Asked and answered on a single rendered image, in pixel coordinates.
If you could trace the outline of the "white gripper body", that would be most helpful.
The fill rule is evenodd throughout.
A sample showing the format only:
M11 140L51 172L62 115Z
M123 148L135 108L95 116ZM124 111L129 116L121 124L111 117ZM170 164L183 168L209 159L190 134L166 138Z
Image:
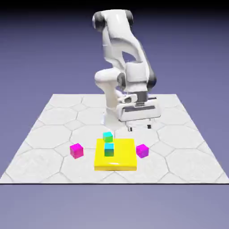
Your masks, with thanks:
M161 116L157 98L149 98L146 102L120 103L116 107L117 118L120 121L153 119Z

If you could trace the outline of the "small cyan cube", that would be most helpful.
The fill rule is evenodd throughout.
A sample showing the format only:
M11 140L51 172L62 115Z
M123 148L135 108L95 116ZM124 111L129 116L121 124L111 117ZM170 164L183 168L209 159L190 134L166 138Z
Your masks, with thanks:
M104 132L103 133L103 140L105 143L113 142L113 134L110 131Z
M104 144L104 156L113 157L114 156L114 143Z

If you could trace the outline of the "small magenta cube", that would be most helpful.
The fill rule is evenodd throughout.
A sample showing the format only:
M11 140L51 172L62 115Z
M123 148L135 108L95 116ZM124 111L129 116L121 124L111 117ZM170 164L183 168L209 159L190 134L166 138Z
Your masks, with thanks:
M148 154L149 154L149 148L148 148L145 144L138 145L138 146L136 147L136 154L137 154L140 158L147 157Z
M74 159L80 158L84 155L84 149L79 143L71 145L70 154Z

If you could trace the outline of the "large yellow box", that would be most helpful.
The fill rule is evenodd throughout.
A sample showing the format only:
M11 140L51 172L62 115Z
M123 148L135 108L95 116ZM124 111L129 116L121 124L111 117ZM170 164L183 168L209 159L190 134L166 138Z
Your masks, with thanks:
M97 139L94 159L95 171L136 171L137 158L134 139L114 139L114 155L104 155L103 139Z

